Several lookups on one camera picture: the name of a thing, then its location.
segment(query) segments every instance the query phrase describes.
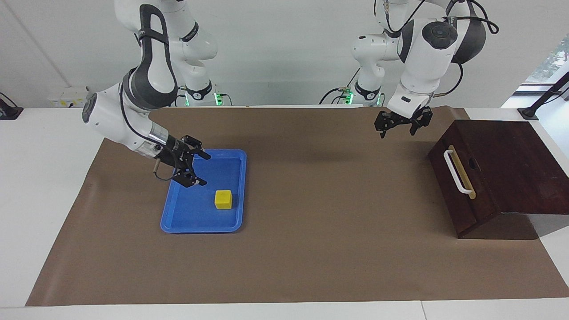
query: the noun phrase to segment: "cable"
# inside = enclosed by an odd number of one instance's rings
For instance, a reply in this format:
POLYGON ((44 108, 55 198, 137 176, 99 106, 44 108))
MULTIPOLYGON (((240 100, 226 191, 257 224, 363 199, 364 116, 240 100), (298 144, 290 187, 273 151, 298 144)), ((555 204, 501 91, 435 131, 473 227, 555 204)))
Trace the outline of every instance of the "cable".
POLYGON ((338 99, 338 103, 336 103, 336 104, 340 104, 340 100, 341 100, 343 97, 344 97, 344 96, 337 96, 337 97, 335 97, 335 98, 332 100, 332 103, 331 103, 331 104, 334 104, 334 101, 336 101, 336 99, 338 99))
POLYGON ((172 179, 176 176, 176 172, 178 171, 178 158, 177 158, 176 155, 174 154, 174 151, 171 150, 170 148, 168 148, 165 144, 163 144, 163 143, 161 143, 161 142, 158 142, 158 141, 156 141, 156 140, 154 140, 154 139, 145 137, 145 136, 141 135, 140 133, 138 133, 138 131, 134 130, 133 126, 130 125, 129 119, 126 117, 125 102, 124 102, 124 99, 123 99, 123 97, 122 97, 122 96, 123 96, 123 93, 124 93, 124 88, 123 88, 122 83, 121 83, 121 85, 120 85, 119 88, 118 88, 118 95, 119 95, 119 100, 120 100, 120 102, 121 102, 122 118, 125 120, 125 123, 126 123, 126 125, 129 127, 130 131, 132 131, 134 134, 136 134, 137 136, 143 138, 143 139, 146 140, 146 141, 155 143, 155 144, 157 144, 157 145, 159 145, 159 146, 165 148, 168 152, 170 152, 170 154, 172 154, 172 157, 173 157, 173 159, 174 159, 174 173, 172 174, 172 177, 170 177, 170 178, 167 179, 167 180, 164 180, 164 179, 160 178, 156 172, 154 172, 154 175, 156 176, 156 178, 158 178, 159 180, 162 180, 162 181, 169 181, 169 180, 172 180, 172 179))
MULTIPOLYGON (((448 12, 450 12, 452 10, 452 8, 455 6, 455 4, 457 2, 459 2, 460 0, 452 0, 449 7, 448 7, 448 12)), ((481 11, 482 14, 484 14, 484 18, 479 18, 479 17, 456 17, 457 20, 466 20, 466 19, 471 19, 471 20, 477 20, 477 21, 482 21, 482 22, 486 22, 488 25, 488 30, 490 31, 491 34, 498 34, 498 32, 500 32, 500 27, 498 27, 497 24, 495 24, 494 22, 490 21, 490 18, 488 18, 488 13, 486 12, 486 9, 484 9, 484 6, 482 6, 478 1, 476 0, 468 0, 468 2, 473 3, 474 5, 476 5, 481 11)))
POLYGON ((336 88, 336 89, 332 89, 332 90, 328 91, 328 92, 324 95, 324 97, 322 97, 322 100, 320 100, 320 102, 319 102, 318 104, 322 104, 322 103, 324 102, 324 99, 326 99, 326 97, 328 97, 328 96, 329 96, 330 94, 332 94, 332 92, 334 92, 334 91, 342 91, 342 89, 336 88))
POLYGON ((361 70, 361 67, 358 68, 358 70, 356 71, 356 73, 354 73, 354 76, 352 77, 352 79, 350 80, 350 82, 348 82, 348 85, 346 87, 350 87, 350 85, 352 84, 352 81, 356 78, 358 72, 361 70))
POLYGON ((160 159, 157 160, 156 165, 154 166, 154 171, 152 173, 154 173, 154 176, 156 177, 156 179, 162 181, 162 182, 168 182, 172 179, 174 179, 176 177, 176 171, 178 170, 178 159, 176 158, 176 155, 174 154, 174 152, 172 150, 170 150, 170 148, 166 148, 166 150, 168 150, 168 152, 170 152, 170 154, 172 155, 172 158, 174 159, 174 173, 172 174, 171 177, 169 178, 161 178, 158 176, 158 165, 160 164, 160 159))
POLYGON ((409 16, 409 18, 407 19, 407 21, 403 24, 403 26, 397 30, 394 31, 393 28, 391 27, 391 23, 389 21, 389 14, 385 15, 385 18, 387 19, 387 27, 389 28, 389 31, 391 31, 391 33, 394 34, 398 34, 401 32, 401 30, 403 30, 403 28, 405 27, 406 24, 409 23, 409 21, 411 21, 411 19, 413 19, 413 17, 415 16, 415 14, 417 13, 417 11, 419 11, 419 8, 421 8, 421 6, 423 5, 423 3, 425 3, 426 0, 421 0, 421 3, 419 3, 419 5, 417 5, 417 7, 415 8, 415 10, 413 11, 413 13, 411 13, 411 15, 409 16))
POLYGON ((231 100, 231 96, 228 95, 227 93, 222 93, 219 95, 220 97, 227 97, 229 98, 229 103, 231 103, 231 105, 233 105, 233 100, 231 100))
POLYGON ((460 77, 459 77, 459 81, 456 82, 455 86, 452 87, 452 89, 450 89, 447 92, 444 93, 437 93, 436 95, 433 96, 433 98, 440 98, 440 97, 444 97, 446 95, 450 95, 454 90, 456 90, 456 88, 458 88, 460 86, 460 83, 462 82, 462 79, 464 77, 464 68, 462 66, 462 64, 457 63, 459 65, 460 68, 460 77))
POLYGON ((553 98, 552 100, 549 100, 548 102, 544 102, 543 104, 545 105, 545 104, 551 103, 551 102, 553 102, 553 101, 559 99, 561 96, 563 96, 565 93, 567 93, 567 91, 569 91, 569 88, 565 89, 565 91, 563 91, 563 92, 562 92, 559 96, 557 96, 556 98, 553 98))
POLYGON ((494 22, 486 19, 486 18, 480 18, 480 17, 456 17, 456 20, 476 20, 476 21, 482 21, 482 22, 486 22, 488 24, 488 30, 490 31, 491 34, 498 34, 498 32, 500 32, 500 27, 498 27, 497 24, 495 24, 494 22))
POLYGON ((6 99, 9 100, 9 102, 11 102, 16 108, 18 107, 18 105, 14 102, 14 100, 10 99, 9 96, 6 96, 4 93, 0 92, 0 95, 4 96, 6 99))
POLYGON ((185 95, 178 95, 178 96, 176 97, 176 100, 174 100, 174 105, 175 105, 175 106, 178 106, 178 98, 185 98, 185 95))

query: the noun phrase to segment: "dark wooden box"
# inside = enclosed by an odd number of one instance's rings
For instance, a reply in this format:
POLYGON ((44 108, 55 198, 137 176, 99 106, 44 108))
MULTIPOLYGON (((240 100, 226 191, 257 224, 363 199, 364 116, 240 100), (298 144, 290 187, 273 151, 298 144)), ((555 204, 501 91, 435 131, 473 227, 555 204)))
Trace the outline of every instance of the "dark wooden box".
POLYGON ((569 225, 569 178, 528 122, 456 120, 428 156, 459 238, 532 240, 569 225))

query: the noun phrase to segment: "yellow block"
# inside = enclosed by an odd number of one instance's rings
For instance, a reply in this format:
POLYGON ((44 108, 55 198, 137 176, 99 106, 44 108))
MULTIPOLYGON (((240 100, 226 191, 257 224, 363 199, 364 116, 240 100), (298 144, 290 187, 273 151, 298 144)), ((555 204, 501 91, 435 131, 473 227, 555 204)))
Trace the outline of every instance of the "yellow block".
POLYGON ((233 204, 233 195, 230 190, 217 190, 215 192, 215 206, 218 210, 231 209, 233 204))

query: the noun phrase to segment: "table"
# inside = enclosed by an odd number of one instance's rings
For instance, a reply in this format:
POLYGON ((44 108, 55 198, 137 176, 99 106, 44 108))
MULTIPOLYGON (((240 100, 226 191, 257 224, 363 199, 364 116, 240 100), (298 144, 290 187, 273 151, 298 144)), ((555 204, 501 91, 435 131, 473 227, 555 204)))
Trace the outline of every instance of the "table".
MULTIPOLYGON (((245 305, 176 306, 72 306, 23 308, 51 245, 83 183, 86 172, 102 138, 80 121, 78 109, 27 109, 18 121, 0 123, 2 163, 0 184, 6 197, 0 200, 0 318, 75 318, 101 316, 118 318, 138 314, 137 318, 170 315, 196 318, 360 318, 447 319, 469 317, 546 319, 569 313, 569 299, 456 301, 456 302, 366 302, 366 303, 282 303, 245 305), (12 162, 14 158, 25 161, 12 162)), ((515 110, 469 109, 472 119, 520 120, 515 110)), ((567 159, 538 122, 532 122, 566 173, 567 159)), ((569 255, 564 244, 569 229, 542 239, 566 282, 569 280, 569 255)))

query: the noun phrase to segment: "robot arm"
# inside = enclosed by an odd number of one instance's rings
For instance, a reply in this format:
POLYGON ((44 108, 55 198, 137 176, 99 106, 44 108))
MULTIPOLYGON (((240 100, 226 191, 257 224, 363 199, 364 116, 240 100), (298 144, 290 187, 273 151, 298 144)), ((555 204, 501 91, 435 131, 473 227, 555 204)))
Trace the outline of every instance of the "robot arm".
POLYGON ((393 113, 382 112, 376 120, 382 137, 400 124, 412 124, 411 134, 427 126, 432 116, 427 105, 450 64, 471 60, 486 40, 485 27, 477 19, 471 0, 423 2, 442 7, 445 16, 405 20, 409 0, 378 0, 376 17, 384 33, 361 36, 353 46, 352 54, 361 66, 360 77, 352 88, 354 103, 376 105, 385 75, 382 61, 400 59, 405 64, 401 81, 387 104, 393 113))
POLYGON ((160 7, 170 33, 170 53, 174 67, 184 80, 189 105, 219 104, 215 85, 201 60, 217 55, 217 42, 193 18, 187 1, 163 0, 160 7))
MULTIPOLYGON (((170 59, 172 38, 168 37, 167 16, 159 9, 161 5, 169 8, 173 2, 183 5, 179 10, 183 12, 185 1, 115 1, 118 20, 137 35, 141 62, 120 83, 89 96, 83 109, 83 121, 106 138, 145 157, 157 159, 155 175, 160 162, 175 168, 171 178, 161 180, 173 179, 190 187, 207 183, 196 176, 193 157, 199 155, 210 159, 210 156, 203 151, 199 140, 190 136, 176 139, 149 119, 150 112, 171 105, 178 96, 179 88, 170 59)), ((197 31, 192 32, 194 39, 201 39, 197 31)), ((187 79, 194 81, 191 75, 187 79)))

